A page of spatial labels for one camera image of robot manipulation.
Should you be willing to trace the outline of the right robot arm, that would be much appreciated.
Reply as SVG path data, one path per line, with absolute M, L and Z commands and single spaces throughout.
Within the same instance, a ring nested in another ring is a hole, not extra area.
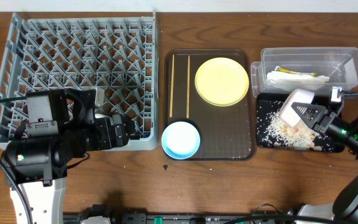
M 342 105 L 329 108 L 294 103 L 291 107 L 310 129 L 346 146 L 358 159 L 358 115 L 355 120 L 348 122 L 341 118 Z M 333 223 L 358 223 L 358 173 L 334 199 L 332 213 Z

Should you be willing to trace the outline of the yellow green snack wrapper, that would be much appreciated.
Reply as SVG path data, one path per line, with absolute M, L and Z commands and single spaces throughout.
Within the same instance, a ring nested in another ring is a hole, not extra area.
M 291 73 L 291 74 L 297 74 L 297 75 L 309 75 L 309 76 L 312 76 L 312 77 L 317 77 L 317 73 L 315 73 L 315 72 L 312 72 L 312 73 L 295 72 L 295 71 L 292 71 L 292 70 L 289 70 L 289 69 L 286 69 L 286 68 L 282 68 L 282 67 L 279 67 L 279 66 L 275 67 L 275 71 L 284 72 L 284 73 Z

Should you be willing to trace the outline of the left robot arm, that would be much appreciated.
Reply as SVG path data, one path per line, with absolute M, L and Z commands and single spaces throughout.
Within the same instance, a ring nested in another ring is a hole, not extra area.
M 72 159 L 91 151 L 126 146 L 135 124 L 128 116 L 97 114 L 104 91 L 59 89 L 25 96 L 28 122 L 22 124 L 1 160 L 10 179 L 18 223 L 63 223 L 67 171 Z

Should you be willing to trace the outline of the white napkin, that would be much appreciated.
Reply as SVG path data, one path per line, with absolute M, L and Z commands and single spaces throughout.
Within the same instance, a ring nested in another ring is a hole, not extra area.
M 294 74 L 272 71 L 267 74 L 266 83 L 276 88 L 293 91 L 300 88 L 304 90 L 317 90 L 321 88 L 329 81 L 329 77 L 320 75 L 313 77 L 307 74 Z

